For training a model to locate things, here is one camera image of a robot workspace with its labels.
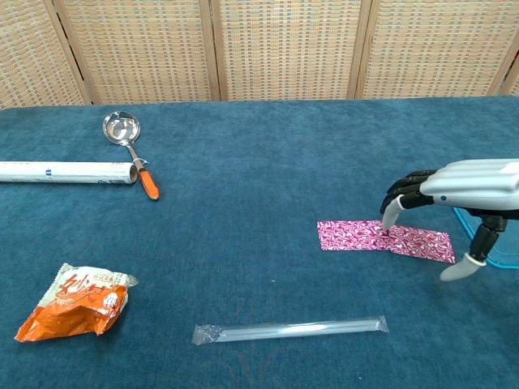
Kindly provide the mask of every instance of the blue table surface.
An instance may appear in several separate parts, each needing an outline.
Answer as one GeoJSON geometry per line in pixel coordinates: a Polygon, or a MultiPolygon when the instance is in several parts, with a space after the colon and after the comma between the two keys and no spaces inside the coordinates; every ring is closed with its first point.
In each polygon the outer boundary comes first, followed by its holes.
{"type": "MultiPolygon", "coordinates": [[[[386,252],[320,249],[319,220],[377,220],[387,188],[455,160],[518,157],[512,96],[89,105],[0,111],[0,160],[131,161],[134,185],[1,183],[0,387],[511,388],[519,383],[519,273],[386,252]],[[64,262],[139,278],[103,336],[13,340],[64,262]],[[385,315],[390,332],[195,346],[194,326],[385,315]]],[[[470,239],[452,209],[399,224],[470,239]]]]}

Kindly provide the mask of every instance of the chip bag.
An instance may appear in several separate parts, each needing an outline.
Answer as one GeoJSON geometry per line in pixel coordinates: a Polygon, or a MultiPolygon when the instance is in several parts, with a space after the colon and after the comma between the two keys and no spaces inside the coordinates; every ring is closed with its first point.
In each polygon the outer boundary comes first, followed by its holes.
{"type": "Polygon", "coordinates": [[[128,274],[64,263],[15,340],[35,342],[86,332],[101,335],[121,314],[128,288],[138,282],[128,274]]]}

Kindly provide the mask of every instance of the plastic wrapper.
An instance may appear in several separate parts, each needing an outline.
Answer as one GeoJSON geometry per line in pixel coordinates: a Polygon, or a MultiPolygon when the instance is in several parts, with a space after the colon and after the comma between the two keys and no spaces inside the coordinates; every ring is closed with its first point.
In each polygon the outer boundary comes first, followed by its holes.
{"type": "Polygon", "coordinates": [[[132,184],[138,176],[129,162],[0,161],[0,182],[132,184]]]}
{"type": "Polygon", "coordinates": [[[109,330],[128,301],[134,276],[64,263],[15,339],[34,342],[109,330]]]}
{"type": "Polygon", "coordinates": [[[196,345],[201,345],[214,342],[290,338],[296,336],[331,335],[365,331],[389,332],[385,317],[379,316],[376,318],[362,318],[337,322],[260,324],[244,327],[195,326],[191,342],[196,345]]]}

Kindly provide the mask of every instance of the woven panel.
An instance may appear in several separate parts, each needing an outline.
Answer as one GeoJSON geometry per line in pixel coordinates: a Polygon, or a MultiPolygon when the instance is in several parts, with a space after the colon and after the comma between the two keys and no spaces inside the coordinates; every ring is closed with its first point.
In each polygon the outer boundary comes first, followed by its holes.
{"type": "Polygon", "coordinates": [[[198,1],[63,4],[98,102],[211,100],[198,1]]]}
{"type": "Polygon", "coordinates": [[[0,109],[84,104],[41,0],[0,2],[0,109]]]}
{"type": "Polygon", "coordinates": [[[362,97],[486,95],[518,26],[517,0],[381,0],[362,97]]]}
{"type": "Polygon", "coordinates": [[[346,97],[360,0],[219,3],[229,100],[346,97]]]}

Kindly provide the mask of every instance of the snack bag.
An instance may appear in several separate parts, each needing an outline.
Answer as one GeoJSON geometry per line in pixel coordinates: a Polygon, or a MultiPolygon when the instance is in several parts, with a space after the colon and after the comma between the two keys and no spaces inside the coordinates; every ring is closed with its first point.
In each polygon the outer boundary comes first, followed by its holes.
{"type": "Polygon", "coordinates": [[[128,301],[134,276],[64,263],[15,340],[34,342],[109,330],[128,301]]]}

